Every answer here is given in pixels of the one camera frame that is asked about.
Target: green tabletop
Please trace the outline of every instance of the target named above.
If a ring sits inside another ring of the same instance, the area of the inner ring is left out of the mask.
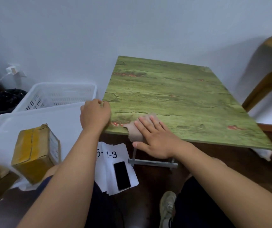
[[[223,86],[202,66],[119,56],[104,100],[111,105],[107,133],[156,113],[186,141],[271,149],[272,143]]]

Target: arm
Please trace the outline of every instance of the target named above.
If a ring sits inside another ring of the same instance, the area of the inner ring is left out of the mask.
[[[97,144],[110,118],[108,102],[81,107],[82,132],[56,173],[20,221],[18,228],[84,227],[92,198]]]
[[[152,117],[135,126],[148,144],[133,146],[156,158],[175,157],[189,169],[236,227],[272,227],[272,194],[233,169],[214,160],[191,143],[180,140]]]

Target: black plastic bag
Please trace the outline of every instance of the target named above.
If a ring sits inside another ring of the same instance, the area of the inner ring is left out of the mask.
[[[19,89],[0,92],[0,114],[11,113],[26,94],[26,91]]]

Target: sneaker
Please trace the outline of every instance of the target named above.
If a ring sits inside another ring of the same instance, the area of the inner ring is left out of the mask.
[[[172,218],[172,211],[173,211],[175,200],[176,200],[176,194],[174,192],[167,191],[163,194],[159,204],[159,211],[160,211],[159,228],[162,228],[163,221],[165,219]]]

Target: black phone screen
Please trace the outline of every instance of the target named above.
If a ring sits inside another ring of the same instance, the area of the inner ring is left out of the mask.
[[[129,175],[126,170],[125,162],[114,164],[115,175],[118,185],[118,190],[124,190],[131,187]]]

